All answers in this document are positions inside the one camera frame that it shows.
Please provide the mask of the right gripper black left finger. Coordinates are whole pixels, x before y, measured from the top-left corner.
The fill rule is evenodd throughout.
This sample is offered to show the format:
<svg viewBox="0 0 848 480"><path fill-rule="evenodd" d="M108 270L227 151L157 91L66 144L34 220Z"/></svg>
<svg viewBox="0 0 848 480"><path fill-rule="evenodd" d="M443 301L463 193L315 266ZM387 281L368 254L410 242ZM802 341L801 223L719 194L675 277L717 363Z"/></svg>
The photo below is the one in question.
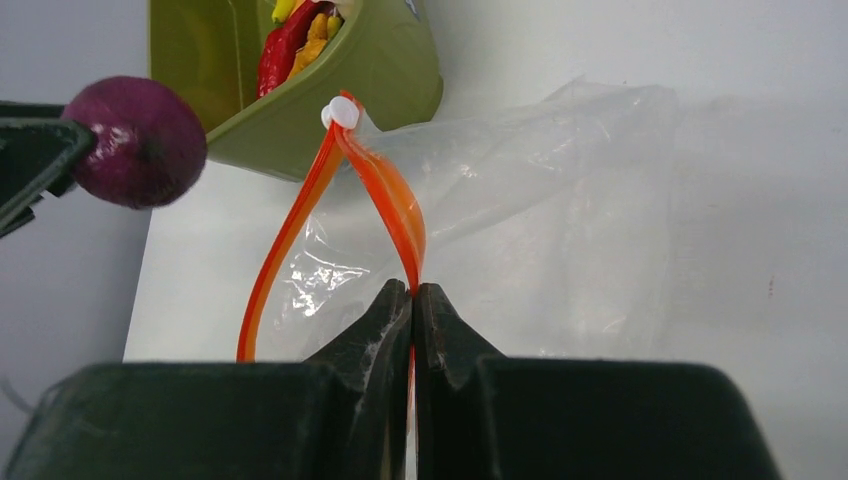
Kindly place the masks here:
<svg viewBox="0 0 848 480"><path fill-rule="evenodd" d="M401 479L411 299L387 281L296 363L86 367L48 390L7 479Z"/></svg>

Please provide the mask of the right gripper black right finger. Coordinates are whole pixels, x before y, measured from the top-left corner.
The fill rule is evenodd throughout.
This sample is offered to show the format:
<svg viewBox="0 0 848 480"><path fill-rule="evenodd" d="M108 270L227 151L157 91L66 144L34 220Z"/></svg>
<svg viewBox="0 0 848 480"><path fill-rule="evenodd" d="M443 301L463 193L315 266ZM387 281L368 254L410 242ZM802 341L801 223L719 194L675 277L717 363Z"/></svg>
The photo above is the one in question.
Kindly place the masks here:
<svg viewBox="0 0 848 480"><path fill-rule="evenodd" d="M509 357L436 284L412 303L421 479L776 479L749 406L692 363Z"/></svg>

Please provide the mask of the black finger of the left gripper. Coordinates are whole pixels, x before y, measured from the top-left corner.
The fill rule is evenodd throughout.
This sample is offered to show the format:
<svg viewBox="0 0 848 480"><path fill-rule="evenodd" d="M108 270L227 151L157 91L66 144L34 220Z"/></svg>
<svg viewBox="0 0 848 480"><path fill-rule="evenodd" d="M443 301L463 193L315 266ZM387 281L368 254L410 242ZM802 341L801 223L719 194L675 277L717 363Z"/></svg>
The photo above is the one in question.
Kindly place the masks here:
<svg viewBox="0 0 848 480"><path fill-rule="evenodd" d="M61 197L75 186L74 166L93 150L89 128L61 117L60 104L1 102L1 236L35 219L44 193Z"/></svg>

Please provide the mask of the purple red onion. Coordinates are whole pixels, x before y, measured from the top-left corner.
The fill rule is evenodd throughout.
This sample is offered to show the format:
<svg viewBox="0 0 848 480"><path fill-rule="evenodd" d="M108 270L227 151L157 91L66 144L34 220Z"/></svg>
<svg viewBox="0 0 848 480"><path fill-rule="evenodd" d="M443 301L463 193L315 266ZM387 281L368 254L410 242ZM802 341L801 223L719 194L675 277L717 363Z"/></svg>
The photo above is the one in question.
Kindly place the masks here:
<svg viewBox="0 0 848 480"><path fill-rule="evenodd" d="M200 178L206 133L192 108L152 79L112 76L82 89L60 118L87 127L93 149L72 169L91 195L134 210L175 202Z"/></svg>

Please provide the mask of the clear zip bag orange zipper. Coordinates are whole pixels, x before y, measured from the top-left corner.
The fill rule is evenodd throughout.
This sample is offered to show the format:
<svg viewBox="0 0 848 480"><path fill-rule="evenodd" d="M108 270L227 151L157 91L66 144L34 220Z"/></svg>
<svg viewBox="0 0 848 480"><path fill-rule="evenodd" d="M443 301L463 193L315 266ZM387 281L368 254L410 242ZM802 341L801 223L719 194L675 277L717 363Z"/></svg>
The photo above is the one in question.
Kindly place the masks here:
<svg viewBox="0 0 848 480"><path fill-rule="evenodd" d="M332 133L257 276L236 359L315 353L390 279L440 285L511 355L644 356L664 315L681 113L668 87L576 80L465 119L362 119L364 174Z"/></svg>

